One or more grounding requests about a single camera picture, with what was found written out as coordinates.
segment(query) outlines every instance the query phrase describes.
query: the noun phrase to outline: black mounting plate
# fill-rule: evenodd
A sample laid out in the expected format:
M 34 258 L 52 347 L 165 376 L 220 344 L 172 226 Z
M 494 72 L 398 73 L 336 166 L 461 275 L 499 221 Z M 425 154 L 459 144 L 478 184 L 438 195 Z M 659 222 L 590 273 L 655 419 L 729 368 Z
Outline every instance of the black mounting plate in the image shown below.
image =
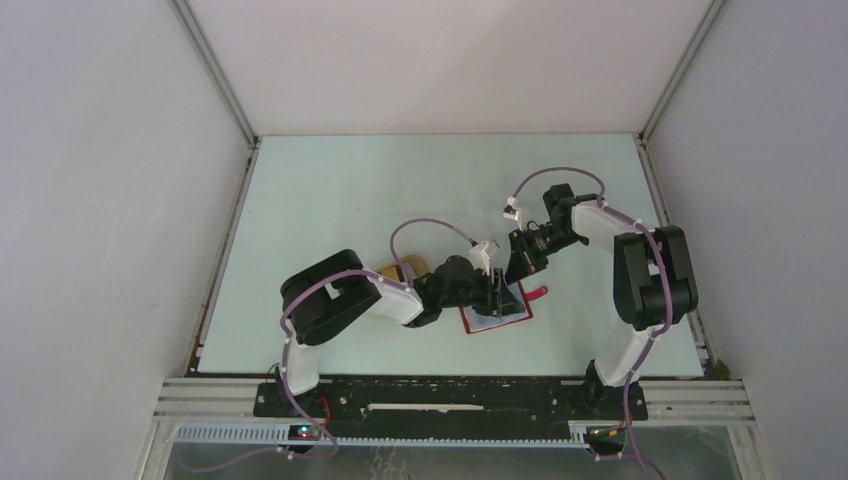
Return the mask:
M 351 438 L 569 439 L 570 420 L 621 421 L 624 418 L 620 396 L 617 401 L 610 399 L 590 407 L 583 400 L 580 381 L 564 377 L 328 375 L 321 377 L 316 388 L 299 396 L 298 403 L 311 416 L 324 418 L 323 402 L 316 401 L 320 397 L 327 401 L 331 410 L 330 433 Z M 638 383 L 631 386 L 630 398 L 633 419 L 646 420 L 648 412 Z M 452 404 L 482 408 L 374 409 L 374 404 Z M 253 415 L 260 418 L 298 416 L 273 379 L 257 388 Z

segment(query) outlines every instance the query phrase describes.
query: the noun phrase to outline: white tabletop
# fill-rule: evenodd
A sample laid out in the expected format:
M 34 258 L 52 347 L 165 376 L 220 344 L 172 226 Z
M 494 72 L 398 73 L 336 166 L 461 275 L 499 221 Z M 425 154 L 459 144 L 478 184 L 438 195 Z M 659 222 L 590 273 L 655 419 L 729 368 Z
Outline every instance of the white tabletop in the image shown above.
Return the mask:
M 391 261 L 388 241 L 401 222 L 421 216 L 456 224 L 477 240 L 501 245 L 506 198 L 529 173 L 550 166 L 593 171 L 607 199 L 647 222 L 656 213 L 630 135 L 391 135 L 265 137 L 227 261 L 199 363 L 201 372 L 264 373 L 280 360 L 280 285 L 344 248 L 366 266 Z M 542 193 L 571 183 L 597 191 L 592 180 L 550 173 L 532 180 L 520 200 L 531 219 L 548 220 Z M 433 267 L 468 244 L 430 224 L 397 238 L 401 255 L 424 254 Z M 534 318 L 468 335 L 458 311 L 409 329 L 364 315 L 327 344 L 322 373 L 404 375 L 582 375 L 617 321 L 612 257 L 573 245 L 550 257 L 548 269 L 524 281 L 547 285 L 532 303 Z M 654 348 L 644 375 L 696 376 L 701 366 L 684 320 Z

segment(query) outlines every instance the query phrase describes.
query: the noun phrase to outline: white wall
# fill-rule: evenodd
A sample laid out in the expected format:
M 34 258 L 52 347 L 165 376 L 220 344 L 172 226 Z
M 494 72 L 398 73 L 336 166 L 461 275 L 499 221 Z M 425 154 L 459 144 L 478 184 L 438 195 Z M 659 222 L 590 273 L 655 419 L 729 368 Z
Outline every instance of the white wall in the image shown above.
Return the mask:
M 192 0 L 260 134 L 635 132 L 709 0 Z
M 848 2 L 731 2 L 652 140 L 782 478 L 844 478 Z
M 0 112 L 0 478 L 128 478 L 246 146 L 165 0 L 0 2 Z

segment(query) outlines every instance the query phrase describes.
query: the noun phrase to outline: robotic arm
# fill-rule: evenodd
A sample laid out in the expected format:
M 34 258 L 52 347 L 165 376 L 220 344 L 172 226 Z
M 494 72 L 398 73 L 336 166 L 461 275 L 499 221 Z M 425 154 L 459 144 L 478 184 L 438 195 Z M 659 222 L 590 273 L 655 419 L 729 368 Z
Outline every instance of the robotic arm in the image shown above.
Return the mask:
M 645 234 L 626 225 L 598 205 L 597 195 L 575 196 L 568 184 L 552 186 L 543 195 L 550 217 L 530 229 L 521 209 L 510 199 L 504 214 L 519 222 L 510 232 L 510 260 L 506 271 L 489 268 L 485 245 L 474 245 L 474 263 L 451 256 L 431 274 L 411 285 L 384 279 L 363 268 L 352 250 L 342 252 L 287 280 L 280 293 L 284 309 L 319 281 L 339 272 L 357 270 L 361 275 L 330 282 L 337 295 L 319 289 L 289 317 L 295 332 L 289 349 L 287 379 L 295 395 L 318 383 L 318 361 L 323 344 L 338 335 L 356 318 L 376 313 L 407 327 L 421 327 L 437 320 L 442 309 L 471 307 L 482 315 L 509 315 L 524 307 L 507 285 L 547 268 L 550 255 L 580 242 L 595 244 L 613 255 L 613 300 L 621 319 L 613 328 L 606 348 L 586 372 L 587 400 L 600 397 L 607 387 L 621 387 L 652 333 L 663 327 L 665 296 L 657 262 Z M 683 231 L 675 226 L 651 232 L 659 244 L 672 293 L 673 323 L 695 309 L 698 293 Z

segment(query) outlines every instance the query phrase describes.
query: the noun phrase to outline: gray wall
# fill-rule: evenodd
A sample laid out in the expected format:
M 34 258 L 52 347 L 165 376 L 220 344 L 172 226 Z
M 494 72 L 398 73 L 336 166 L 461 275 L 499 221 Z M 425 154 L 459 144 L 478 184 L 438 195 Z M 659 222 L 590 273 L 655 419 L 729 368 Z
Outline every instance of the gray wall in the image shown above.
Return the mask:
M 246 146 L 165 0 L 0 2 L 0 112 L 0 478 L 129 478 Z
M 731 2 L 651 140 L 781 477 L 844 478 L 848 2 Z

